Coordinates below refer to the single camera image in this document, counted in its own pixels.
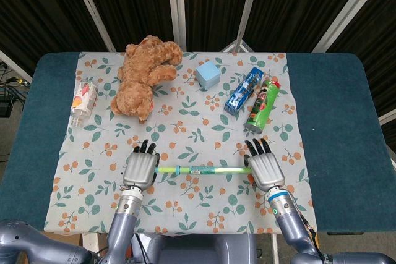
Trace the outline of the green and blue toy stick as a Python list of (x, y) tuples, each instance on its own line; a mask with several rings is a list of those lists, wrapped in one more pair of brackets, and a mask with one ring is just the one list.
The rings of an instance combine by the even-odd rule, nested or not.
[(195, 175), (214, 175), (214, 174), (251, 174), (249, 167), (221, 167), (221, 166), (173, 166), (157, 167), (156, 173), (160, 174), (195, 174)]

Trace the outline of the light blue foam cube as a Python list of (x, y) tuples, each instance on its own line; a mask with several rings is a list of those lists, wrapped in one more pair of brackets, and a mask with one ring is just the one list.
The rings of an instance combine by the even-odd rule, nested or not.
[(204, 90), (208, 90), (218, 84), (220, 75), (220, 70), (212, 61), (208, 61), (196, 68), (196, 79)]

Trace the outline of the brown cardboard box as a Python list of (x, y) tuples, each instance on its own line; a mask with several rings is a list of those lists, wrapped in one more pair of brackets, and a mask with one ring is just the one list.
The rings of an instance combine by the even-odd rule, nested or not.
[(62, 234), (55, 234), (52, 232), (41, 232), (46, 237), (50, 239), (60, 241), (63, 243), (73, 244), (73, 245), (82, 245), (82, 235), (81, 234), (72, 234), (72, 235), (62, 235)]

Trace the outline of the black power box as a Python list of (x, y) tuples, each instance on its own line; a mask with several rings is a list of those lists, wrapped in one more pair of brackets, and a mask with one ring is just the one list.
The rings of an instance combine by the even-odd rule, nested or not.
[(13, 109), (13, 97), (4, 96), (0, 97), (0, 118), (8, 118)]

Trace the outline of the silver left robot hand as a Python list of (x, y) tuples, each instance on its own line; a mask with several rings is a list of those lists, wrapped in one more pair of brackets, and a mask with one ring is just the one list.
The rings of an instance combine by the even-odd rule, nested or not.
[(123, 173), (123, 186), (144, 191), (154, 183), (157, 176), (155, 169), (160, 161), (160, 155), (154, 153), (155, 147), (155, 143), (149, 144), (146, 139), (133, 149)]

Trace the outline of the brown plush teddy bear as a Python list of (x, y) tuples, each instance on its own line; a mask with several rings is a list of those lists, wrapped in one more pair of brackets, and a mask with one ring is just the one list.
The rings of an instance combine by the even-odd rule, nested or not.
[(128, 44), (123, 65), (118, 69), (120, 86), (111, 102), (114, 114), (146, 121), (153, 109), (152, 87), (172, 81), (183, 52), (173, 41), (148, 35), (139, 44)]

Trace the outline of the grey robot torso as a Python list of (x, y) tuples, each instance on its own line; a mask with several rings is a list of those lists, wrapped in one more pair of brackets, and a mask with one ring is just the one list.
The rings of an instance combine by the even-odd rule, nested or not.
[(252, 234), (139, 234), (131, 245), (137, 264), (257, 264)]

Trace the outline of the floral print tablecloth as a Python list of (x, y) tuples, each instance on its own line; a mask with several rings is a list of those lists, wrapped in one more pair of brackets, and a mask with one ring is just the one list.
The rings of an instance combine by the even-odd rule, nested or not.
[[(96, 104), (82, 127), (67, 126), (53, 180), (45, 230), (63, 234), (106, 232), (121, 197), (123, 173), (133, 148), (156, 144), (160, 166), (243, 165), (245, 140), (264, 139), (285, 175), (285, 187), (311, 226), (316, 225), (296, 102), (285, 53), (185, 53), (177, 78), (153, 88), (153, 111), (145, 122), (116, 115), (110, 108), (119, 87), (123, 53), (81, 53), (76, 83), (95, 82)], [(196, 68), (212, 61), (220, 82), (204, 90)], [(230, 115), (231, 92), (256, 67), (265, 80), (281, 85), (264, 130), (245, 129), (254, 100)], [(268, 233), (278, 226), (252, 176), (159, 174), (143, 193), (137, 232)]]

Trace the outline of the dark folding screen white frames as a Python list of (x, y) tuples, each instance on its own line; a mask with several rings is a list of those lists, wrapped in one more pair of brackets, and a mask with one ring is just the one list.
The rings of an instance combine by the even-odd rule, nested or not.
[[(173, 39), (170, 0), (93, 0), (117, 51), (146, 35)], [(255, 51), (310, 52), (348, 0), (254, 0), (244, 41)], [(245, 0), (184, 0), (189, 50), (236, 39)], [(0, 0), (0, 51), (28, 74), (44, 54), (105, 51), (83, 0)], [(396, 108), (396, 0), (368, 0), (330, 47), (363, 63), (378, 115)]]

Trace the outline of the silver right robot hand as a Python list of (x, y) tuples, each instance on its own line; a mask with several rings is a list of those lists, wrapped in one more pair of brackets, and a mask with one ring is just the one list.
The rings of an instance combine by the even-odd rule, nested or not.
[(251, 169), (256, 186), (264, 192), (284, 186), (285, 177), (269, 144), (263, 138), (244, 142), (250, 152), (244, 155), (244, 165)]

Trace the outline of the clear plastic bottle fruit label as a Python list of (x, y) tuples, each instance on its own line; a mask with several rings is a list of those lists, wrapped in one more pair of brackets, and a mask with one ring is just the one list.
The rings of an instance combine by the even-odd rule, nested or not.
[(98, 88), (93, 82), (80, 82), (71, 105), (71, 126), (82, 127), (92, 113)]

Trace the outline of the blue cookie box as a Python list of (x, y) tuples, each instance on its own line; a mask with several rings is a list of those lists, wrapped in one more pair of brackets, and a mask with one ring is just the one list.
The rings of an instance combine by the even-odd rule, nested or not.
[(243, 107), (254, 91), (254, 87), (262, 80), (264, 72), (253, 67), (248, 75), (240, 82), (237, 88), (229, 96), (224, 110), (235, 115)]

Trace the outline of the green chips can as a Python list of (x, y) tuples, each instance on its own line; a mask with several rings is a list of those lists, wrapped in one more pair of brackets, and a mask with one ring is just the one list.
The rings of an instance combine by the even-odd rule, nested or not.
[(257, 95), (248, 120), (245, 123), (247, 130), (261, 133), (267, 123), (273, 104), (278, 96), (281, 85), (276, 81), (266, 80)]

